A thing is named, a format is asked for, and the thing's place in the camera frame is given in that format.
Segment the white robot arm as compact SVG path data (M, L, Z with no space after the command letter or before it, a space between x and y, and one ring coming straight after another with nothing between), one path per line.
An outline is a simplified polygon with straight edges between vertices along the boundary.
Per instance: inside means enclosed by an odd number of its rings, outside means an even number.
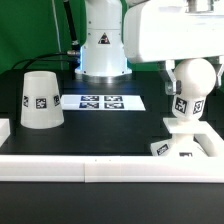
M86 41L81 47L80 76L92 80L119 77L127 64L158 63L166 91L181 84L175 63L208 58L220 86L224 73L224 0L85 0Z

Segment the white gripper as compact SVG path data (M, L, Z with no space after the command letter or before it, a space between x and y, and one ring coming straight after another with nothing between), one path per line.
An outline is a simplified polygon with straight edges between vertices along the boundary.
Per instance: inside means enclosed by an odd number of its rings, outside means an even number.
M125 55L131 63L156 62L167 95L181 93L175 61L215 57L216 87L224 74L224 3L213 12L191 13L186 0L126 0Z

